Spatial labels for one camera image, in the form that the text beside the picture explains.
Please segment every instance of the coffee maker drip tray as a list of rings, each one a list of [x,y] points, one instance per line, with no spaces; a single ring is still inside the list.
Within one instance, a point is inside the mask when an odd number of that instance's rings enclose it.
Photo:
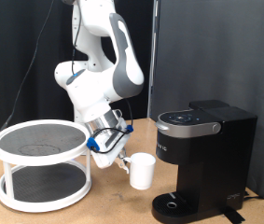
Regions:
[[[181,220],[184,223],[187,222],[184,219],[196,213],[197,211],[191,208],[177,192],[161,194],[152,203],[153,216],[163,223],[180,223]]]

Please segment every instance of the white two-tier stand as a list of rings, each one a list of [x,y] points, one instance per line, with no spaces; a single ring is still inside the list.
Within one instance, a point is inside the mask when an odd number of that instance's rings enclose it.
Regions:
[[[61,131],[63,132],[64,128],[66,129],[66,127],[70,128],[70,129],[74,129],[75,132],[81,132],[81,134],[85,134],[85,141],[83,141],[80,145],[74,147],[74,148],[70,148],[67,149],[65,151],[61,151],[61,152],[56,152],[56,147],[54,146],[54,144],[52,144],[52,141],[50,141],[49,143],[46,143],[46,139],[49,138],[50,133],[48,132],[48,130],[46,130],[46,127],[50,127],[51,125],[54,125],[53,127],[57,128],[61,127]],[[35,153],[32,153],[29,155],[29,147],[27,147],[24,143],[24,138],[27,138],[27,136],[21,138],[21,133],[22,134],[26,134],[26,132],[22,132],[25,131],[26,129],[30,129],[31,127],[33,127],[33,132],[31,133],[31,135],[33,135],[34,137],[36,136],[36,134],[40,134],[41,136],[45,135],[45,137],[43,137],[43,139],[41,140],[41,144],[37,144],[37,147],[41,147],[44,146],[47,150],[47,154],[46,155],[34,155]],[[2,146],[1,140],[3,138],[6,138],[9,134],[12,134],[13,132],[17,132],[19,136],[17,136],[16,138],[12,139],[12,141],[17,141],[17,142],[21,142],[22,147],[20,150],[21,153],[10,153],[10,151],[6,151],[4,149],[4,146]],[[61,134],[59,132],[59,134],[61,135],[61,137],[57,137],[57,139],[61,139],[63,138],[63,134]],[[0,160],[3,161],[3,165],[4,165],[4,175],[0,178],[0,201],[5,204],[6,206],[15,209],[15,210],[19,210],[19,211],[23,211],[23,212],[31,212],[31,213],[40,213],[40,212],[48,212],[48,211],[53,211],[53,210],[57,210],[57,209],[61,209],[64,208],[66,206],[69,206],[73,203],[76,203],[77,201],[79,201],[80,199],[82,199],[90,190],[91,187],[91,178],[90,178],[90,151],[88,150],[88,148],[86,147],[86,143],[87,143],[87,139],[90,137],[89,132],[87,131],[87,129],[77,123],[74,122],[70,122],[70,121],[65,121],[65,120],[55,120],[55,119],[45,119],[45,120],[34,120],[34,121],[28,121],[28,122],[24,122],[24,123],[20,123],[14,126],[11,126],[5,130],[3,130],[2,132],[0,132]],[[77,162],[77,161],[73,161],[74,158],[76,158],[77,156],[80,156],[82,153],[84,153],[86,151],[86,155],[87,155],[87,167],[85,167],[84,165],[82,165],[81,163]],[[11,168],[10,164],[16,164],[15,167]],[[58,189],[60,190],[61,195],[66,195],[63,198],[58,197],[58,193],[57,195],[53,195],[52,198],[53,199],[49,199],[47,202],[46,201],[42,201],[40,199],[40,202],[38,202],[37,200],[39,200],[39,196],[37,196],[38,198],[35,199],[35,201],[31,201],[31,199],[28,200],[28,202],[26,202],[26,200],[19,200],[17,199],[17,192],[15,192],[14,189],[18,189],[21,188],[21,186],[14,186],[14,180],[13,180],[13,175],[16,174],[16,172],[19,172],[21,170],[21,172],[23,171],[22,169],[30,169],[30,171],[32,169],[34,169],[34,167],[37,167],[35,169],[37,169],[37,171],[41,171],[41,170],[45,170],[46,168],[48,169],[49,166],[52,166],[52,168],[50,169],[52,172],[48,173],[48,174],[42,174],[40,177],[37,176],[37,172],[36,176],[30,176],[30,175],[21,175],[21,178],[24,178],[23,180],[21,180],[21,183],[32,183],[32,185],[34,184],[34,179],[35,181],[41,181],[41,183],[43,183],[43,185],[45,185],[48,180],[48,182],[50,182],[49,184],[52,186],[57,186],[56,188],[58,188],[58,186],[60,186],[61,184],[64,183],[58,183],[58,181],[60,181],[60,178],[58,178],[58,175],[60,174],[54,174],[55,170],[58,170],[55,166],[56,164],[62,164],[63,167],[72,167],[69,169],[69,171],[67,171],[66,174],[71,174],[76,172],[77,173],[73,176],[77,177],[77,176],[81,176],[79,175],[79,172],[83,175],[84,178],[84,182],[82,184],[82,186],[78,187],[79,189],[71,189],[70,195],[66,194],[66,189],[67,187],[63,187],[62,189]],[[27,188],[27,191],[29,191],[30,187],[24,185],[25,188]]]

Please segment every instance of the coffee maker control panel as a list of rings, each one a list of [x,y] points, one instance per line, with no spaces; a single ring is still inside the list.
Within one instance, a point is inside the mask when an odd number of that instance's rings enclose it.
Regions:
[[[202,110],[168,112],[160,115],[160,120],[173,125],[198,125],[219,122],[220,120]]]

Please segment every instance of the black mesh tray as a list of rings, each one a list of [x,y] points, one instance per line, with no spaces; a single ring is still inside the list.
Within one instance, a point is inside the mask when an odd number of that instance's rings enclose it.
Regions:
[[[79,191],[85,173],[75,165],[27,166],[12,174],[15,200],[27,203],[53,202]]]
[[[61,124],[37,124],[10,132],[0,140],[0,148],[22,156],[50,156],[82,145],[86,135]]]

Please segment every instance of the white mug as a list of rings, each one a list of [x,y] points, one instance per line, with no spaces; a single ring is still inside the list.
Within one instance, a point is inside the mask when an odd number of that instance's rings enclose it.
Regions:
[[[131,163],[130,184],[135,189],[149,189],[152,184],[156,159],[145,152],[132,154],[123,160]]]

